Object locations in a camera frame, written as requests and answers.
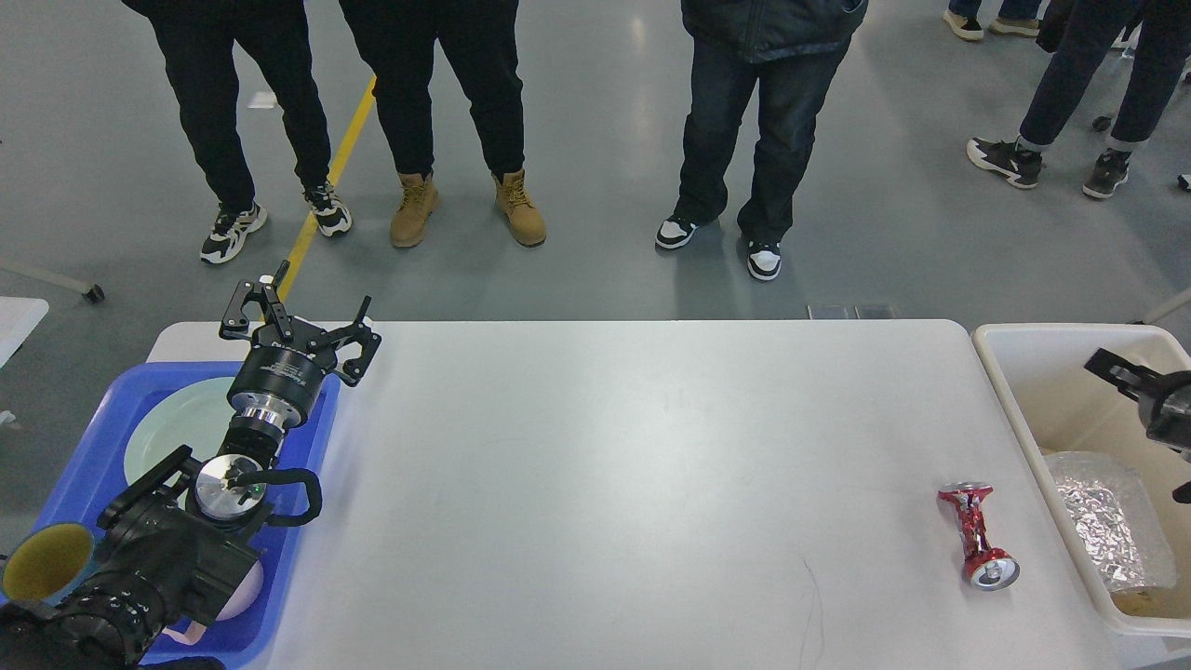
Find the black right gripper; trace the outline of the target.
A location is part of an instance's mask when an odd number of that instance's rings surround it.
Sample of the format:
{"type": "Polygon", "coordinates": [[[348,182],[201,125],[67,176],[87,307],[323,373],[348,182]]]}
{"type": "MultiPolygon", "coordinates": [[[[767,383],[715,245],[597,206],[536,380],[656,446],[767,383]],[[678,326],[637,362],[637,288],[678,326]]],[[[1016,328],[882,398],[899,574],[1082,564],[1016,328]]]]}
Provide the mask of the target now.
{"type": "MultiPolygon", "coordinates": [[[[1124,397],[1143,400],[1145,436],[1164,444],[1190,461],[1190,372],[1178,370],[1161,376],[1148,367],[1098,347],[1084,362],[1084,369],[1109,382],[1124,397]]],[[[1191,482],[1172,491],[1179,505],[1191,503],[1191,482]]]]}

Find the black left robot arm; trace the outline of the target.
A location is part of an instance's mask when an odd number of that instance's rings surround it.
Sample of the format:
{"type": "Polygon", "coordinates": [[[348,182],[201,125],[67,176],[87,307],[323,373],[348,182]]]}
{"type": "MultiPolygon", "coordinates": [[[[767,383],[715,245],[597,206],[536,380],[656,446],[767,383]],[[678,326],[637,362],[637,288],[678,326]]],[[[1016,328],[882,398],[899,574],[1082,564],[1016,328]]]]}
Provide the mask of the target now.
{"type": "Polygon", "coordinates": [[[39,530],[4,566],[5,669],[137,669],[160,635],[202,637],[249,580],[266,526],[293,530],[323,508],[308,468],[280,468],[293,428],[306,424],[328,376],[357,386],[381,344],[363,298],[353,323],[324,328],[287,313],[276,273],[238,284],[222,339],[249,352],[226,399],[233,417],[211,458],[179,446],[141,475],[89,530],[39,530]]]}

